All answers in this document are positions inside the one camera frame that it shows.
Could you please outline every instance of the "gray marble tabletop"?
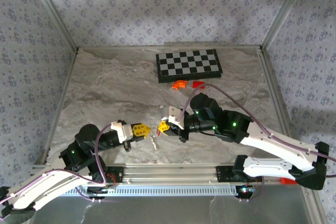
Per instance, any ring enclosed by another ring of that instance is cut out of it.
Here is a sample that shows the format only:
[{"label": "gray marble tabletop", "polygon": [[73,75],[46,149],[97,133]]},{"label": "gray marble tabletop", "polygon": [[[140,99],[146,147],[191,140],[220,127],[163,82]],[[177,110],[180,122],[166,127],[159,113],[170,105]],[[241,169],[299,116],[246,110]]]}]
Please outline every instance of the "gray marble tabletop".
[{"label": "gray marble tabletop", "polygon": [[[157,81],[155,54],[186,51],[177,47],[115,48],[80,50],[73,67],[64,106],[52,139],[48,161],[74,141],[74,135],[87,124],[99,129],[116,120],[145,123],[160,122],[160,106],[182,107],[192,93],[192,81],[185,89],[174,90],[171,83]],[[280,130],[258,57],[244,50],[217,48],[223,74],[207,79],[238,100],[267,127]],[[206,87],[202,92],[217,100],[223,109],[241,111],[218,91]],[[216,137],[193,133],[187,143],[178,137],[160,135],[155,150],[148,138],[123,148],[102,153],[106,164],[113,163],[232,163],[238,154],[266,157],[252,147],[226,143]]]}]

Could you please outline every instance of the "floral wallpaper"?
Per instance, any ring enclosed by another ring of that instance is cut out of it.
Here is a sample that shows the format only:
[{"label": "floral wallpaper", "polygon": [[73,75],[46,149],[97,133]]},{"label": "floral wallpaper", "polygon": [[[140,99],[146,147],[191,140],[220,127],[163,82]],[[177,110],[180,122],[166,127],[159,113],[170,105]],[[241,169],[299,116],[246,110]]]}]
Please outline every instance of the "floral wallpaper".
[{"label": "floral wallpaper", "polygon": [[39,0],[0,0],[0,186],[42,153],[73,54]]},{"label": "floral wallpaper", "polygon": [[[291,128],[305,142],[324,141],[336,157],[336,0],[298,0],[269,48]],[[328,174],[336,164],[328,161]],[[320,191],[336,223],[336,179]]]},{"label": "floral wallpaper", "polygon": [[283,0],[53,0],[78,47],[260,45]]}]

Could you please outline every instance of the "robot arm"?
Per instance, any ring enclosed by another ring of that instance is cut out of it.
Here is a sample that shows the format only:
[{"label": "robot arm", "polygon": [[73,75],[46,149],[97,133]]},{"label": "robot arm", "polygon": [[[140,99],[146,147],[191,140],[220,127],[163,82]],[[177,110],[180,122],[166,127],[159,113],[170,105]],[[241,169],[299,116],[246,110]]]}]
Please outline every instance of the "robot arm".
[{"label": "robot arm", "polygon": [[[182,142],[188,140],[189,133],[212,130],[223,141],[253,146],[280,157],[253,158],[238,155],[233,172],[245,181],[257,176],[273,176],[295,180],[299,185],[314,190],[323,188],[327,160],[309,152],[328,155],[328,144],[306,144],[267,128],[270,134],[266,134],[251,117],[236,111],[222,110],[214,99],[202,93],[191,100],[190,107],[194,114],[185,112],[179,121],[177,118],[181,114],[180,109],[172,106],[164,108],[159,130],[166,135],[179,136]],[[279,143],[273,136],[285,143],[308,149],[309,152]]]},{"label": "robot arm", "polygon": [[[123,146],[131,150],[131,142],[145,139],[150,128],[144,124],[126,124],[124,121],[111,123],[112,131],[99,138],[98,151]],[[77,186],[110,187],[122,180],[119,171],[108,170],[99,156],[104,173],[112,174],[103,184],[94,151],[94,142],[99,129],[93,124],[83,126],[75,135],[75,141],[60,153],[59,159],[16,187],[1,187],[0,201],[5,223],[23,223],[45,204],[76,188]]]}]

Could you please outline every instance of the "checkered pattern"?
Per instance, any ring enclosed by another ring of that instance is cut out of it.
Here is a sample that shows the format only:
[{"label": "checkered pattern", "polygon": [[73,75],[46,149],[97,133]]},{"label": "checkered pattern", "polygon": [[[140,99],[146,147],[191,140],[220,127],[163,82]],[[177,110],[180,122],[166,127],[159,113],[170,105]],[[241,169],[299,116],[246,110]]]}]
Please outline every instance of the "checkered pattern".
[{"label": "checkered pattern", "polygon": [[222,73],[215,49],[173,52],[156,55],[159,79],[177,77],[177,79],[211,78],[207,73]]}]

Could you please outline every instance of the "chessboard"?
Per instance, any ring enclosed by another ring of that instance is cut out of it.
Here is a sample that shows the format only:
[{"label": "chessboard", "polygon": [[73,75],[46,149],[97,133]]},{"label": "chessboard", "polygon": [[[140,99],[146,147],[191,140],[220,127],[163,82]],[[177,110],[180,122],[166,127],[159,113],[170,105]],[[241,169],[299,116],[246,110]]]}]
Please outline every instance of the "chessboard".
[{"label": "chessboard", "polygon": [[156,55],[159,83],[219,78],[223,73],[216,49]]}]

